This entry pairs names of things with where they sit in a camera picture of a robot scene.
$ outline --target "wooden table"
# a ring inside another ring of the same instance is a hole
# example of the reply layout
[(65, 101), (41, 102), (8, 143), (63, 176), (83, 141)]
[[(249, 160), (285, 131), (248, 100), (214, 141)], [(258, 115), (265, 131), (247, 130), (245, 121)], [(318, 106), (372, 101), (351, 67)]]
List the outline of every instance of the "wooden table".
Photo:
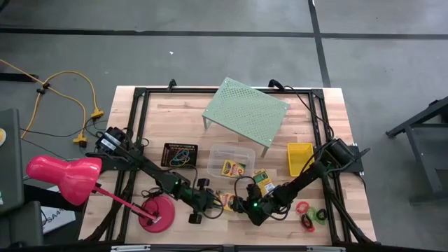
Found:
[[(118, 86), (113, 99), (108, 126), (124, 128), (130, 114), (134, 86)], [(347, 144), (353, 143), (347, 111), (339, 88), (324, 88), (328, 117), (335, 136), (342, 138)], [(205, 131), (201, 114), (213, 97), (212, 94), (151, 94), (146, 116), (143, 137), (149, 139), (145, 148), (145, 155), (155, 164), (160, 165), (164, 143), (182, 143), (199, 145), (197, 168), (199, 178), (210, 179), (210, 188), (225, 192), (233, 191), (233, 181), (212, 177), (207, 174), (207, 162), (210, 148), (213, 144), (230, 144), (252, 148), (255, 151), (255, 170), (266, 169), (274, 184), (291, 181), (286, 157), (286, 145), (291, 142), (314, 143), (311, 114), (300, 100), (291, 94), (276, 94), (275, 97), (290, 104), (283, 119), (282, 126), (273, 140), (271, 148), (264, 158), (261, 158), (263, 147), (253, 141), (231, 132), (217, 124), (212, 124)], [(135, 132), (137, 131), (140, 110), (137, 111)], [(194, 178), (194, 171), (181, 170), (179, 173)], [(104, 172), (98, 180), (102, 188), (113, 192), (116, 182), (116, 171)], [(364, 233), (375, 240), (372, 219), (367, 197), (361, 180), (353, 174), (342, 174), (341, 184), (344, 193), (346, 210)], [(141, 204), (144, 199), (142, 190), (155, 186), (154, 180), (139, 171), (134, 187), (133, 202)], [(247, 195), (246, 184), (239, 183), (238, 194)], [(151, 234), (143, 230), (138, 222), (138, 216), (131, 213), (127, 229), (127, 243), (147, 244), (247, 244), (247, 245), (329, 245), (331, 244), (328, 224), (316, 224), (314, 233), (305, 232), (300, 224), (299, 216), (294, 212), (299, 201), (308, 201), (311, 206), (320, 209), (325, 207), (320, 180), (301, 190), (291, 207), (286, 220), (266, 220), (260, 227), (253, 225), (247, 215), (224, 211), (216, 220), (202, 219), (202, 224), (188, 223), (188, 216), (192, 209), (182, 201), (174, 201), (176, 217), (172, 226), (160, 234)], [(111, 199), (101, 195), (91, 195), (84, 215), (80, 239), (90, 235), (100, 224), (111, 207)], [(115, 224), (115, 234), (119, 231), (121, 219), (120, 210)], [(215, 216), (218, 209), (214, 209), (210, 216)], [(335, 209), (335, 219), (338, 235), (342, 236), (341, 221)]]

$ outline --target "yellow power cord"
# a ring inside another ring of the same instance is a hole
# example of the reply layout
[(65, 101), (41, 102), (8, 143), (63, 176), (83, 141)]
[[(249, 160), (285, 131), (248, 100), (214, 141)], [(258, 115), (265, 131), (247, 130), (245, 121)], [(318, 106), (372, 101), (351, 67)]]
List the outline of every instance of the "yellow power cord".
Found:
[[(26, 76), (32, 78), (33, 80), (39, 82), (40, 84), (42, 84), (42, 86), (44, 86), (46, 83), (48, 83), (48, 82), (49, 82), (51, 79), (53, 79), (54, 77), (59, 76), (59, 75), (61, 75), (61, 74), (67, 74), (67, 73), (70, 73), (70, 74), (77, 74), (77, 75), (83, 77), (83, 78), (90, 84), (90, 87), (92, 88), (92, 93), (93, 93), (94, 112), (91, 114), (91, 118), (98, 119), (98, 118), (100, 118), (100, 117), (102, 117), (102, 116), (104, 115), (104, 112), (101, 111), (101, 110), (98, 108), (98, 106), (97, 106), (97, 99), (96, 99), (95, 89), (94, 89), (94, 87), (93, 87), (92, 81), (90, 81), (90, 79), (87, 78), (87, 76), (83, 75), (82, 73), (79, 73), (79, 72), (77, 72), (77, 71), (61, 71), (61, 72), (59, 72), (59, 73), (55, 73), (55, 74), (53, 74), (52, 76), (48, 77), (45, 81), (41, 81), (41, 80), (39, 80), (39, 79), (37, 79), (37, 78), (31, 76), (31, 75), (28, 74), (27, 72), (25, 72), (25, 71), (23, 71), (23, 70), (17, 68), (16, 66), (13, 66), (12, 64), (10, 64), (10, 63), (8, 63), (8, 62), (2, 60), (2, 59), (0, 59), (0, 61), (3, 62), (4, 64), (7, 64), (8, 66), (14, 68), (15, 70), (21, 72), (22, 74), (24, 74), (24, 75), (26, 75)], [(78, 101), (77, 99), (75, 99), (75, 98), (73, 98), (73, 97), (70, 97), (70, 96), (68, 96), (68, 95), (62, 94), (62, 93), (56, 91), (56, 90), (55, 90), (54, 88), (52, 88), (52, 87), (48, 87), (48, 89), (49, 89), (49, 90), (52, 90), (52, 91), (55, 92), (57, 95), (60, 95), (60, 96), (62, 96), (62, 97), (64, 97), (64, 98), (67, 98), (67, 99), (70, 99), (70, 100), (76, 102), (77, 104), (79, 104), (79, 106), (81, 106), (81, 108), (83, 109), (83, 126), (82, 126), (83, 129), (81, 130), (80, 134), (73, 140), (73, 142), (74, 142), (75, 144), (87, 143), (87, 138), (84, 136), (84, 130), (85, 130), (84, 127), (85, 127), (85, 122), (86, 122), (86, 121), (85, 121), (86, 118), (85, 118), (85, 107), (84, 107), (84, 105), (83, 105), (80, 101)], [(27, 134), (27, 130), (29, 130), (29, 128), (31, 127), (31, 125), (32, 125), (32, 123), (33, 123), (33, 121), (34, 121), (34, 118), (35, 118), (35, 116), (36, 116), (36, 112), (37, 112), (37, 107), (39, 106), (39, 102), (40, 102), (40, 100), (41, 100), (41, 94), (38, 93), (38, 94), (37, 94), (37, 98), (36, 98), (36, 103), (34, 104), (33, 115), (32, 115), (32, 117), (31, 117), (31, 120), (30, 120), (29, 123), (28, 123), (28, 126), (27, 126), (26, 130), (23, 132), (23, 134), (22, 134), (22, 136), (21, 136), (22, 139), (25, 137), (25, 135)]]

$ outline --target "plastic bin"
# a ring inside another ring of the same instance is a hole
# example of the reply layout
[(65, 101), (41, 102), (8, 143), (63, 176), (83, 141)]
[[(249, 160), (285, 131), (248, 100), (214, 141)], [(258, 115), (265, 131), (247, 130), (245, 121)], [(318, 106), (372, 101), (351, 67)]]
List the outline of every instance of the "plastic bin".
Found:
[(252, 149), (218, 143), (211, 146), (207, 172), (212, 176), (223, 179), (236, 179), (221, 175), (225, 160), (232, 160), (246, 165), (243, 176), (253, 176), (253, 168), (255, 167), (255, 151)]
[[(312, 143), (288, 143), (288, 165), (291, 176), (299, 176), (303, 166), (313, 155)], [(309, 161), (305, 170), (314, 162), (314, 158)]]

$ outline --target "gray floor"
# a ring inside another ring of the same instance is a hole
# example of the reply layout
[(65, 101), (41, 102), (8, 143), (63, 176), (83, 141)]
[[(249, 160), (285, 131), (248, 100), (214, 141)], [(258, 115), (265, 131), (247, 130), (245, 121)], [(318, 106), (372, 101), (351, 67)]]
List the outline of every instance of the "gray floor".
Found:
[[(446, 34), (444, 0), (315, 0), (322, 32)], [(10, 27), (167, 31), (312, 32), (306, 0), (12, 1), (0, 14)], [(384, 132), (447, 96), (448, 41), (324, 39), (331, 85), (342, 88), (353, 137), (372, 150), (363, 158), (377, 239), (383, 244), (448, 250), (448, 206), (410, 206), (426, 192), (407, 138)], [(42, 78), (73, 69), (89, 76), (98, 104), (109, 114), (117, 85), (218, 85), (226, 76), (250, 85), (275, 78), (298, 87), (322, 87), (313, 38), (194, 36), (58, 36), (0, 34), (0, 58)], [(0, 72), (12, 71), (0, 66)], [(38, 85), (0, 84), (0, 109), (17, 107), (26, 126)], [(54, 81), (91, 112), (83, 80)], [(33, 130), (66, 134), (81, 128), (73, 102), (45, 94)], [(66, 158), (81, 156), (68, 139), (27, 139)], [(23, 161), (43, 150), (22, 143)]]

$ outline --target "yellow tray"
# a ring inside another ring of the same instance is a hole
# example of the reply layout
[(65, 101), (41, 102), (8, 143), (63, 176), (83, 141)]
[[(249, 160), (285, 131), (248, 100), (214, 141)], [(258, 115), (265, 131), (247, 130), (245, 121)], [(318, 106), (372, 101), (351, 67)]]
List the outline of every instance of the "yellow tray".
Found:
[[(303, 166), (313, 155), (313, 145), (311, 143), (288, 143), (288, 165), (289, 174), (291, 176), (299, 176)], [(309, 161), (305, 167), (305, 171), (309, 165), (314, 162), (314, 158)]]

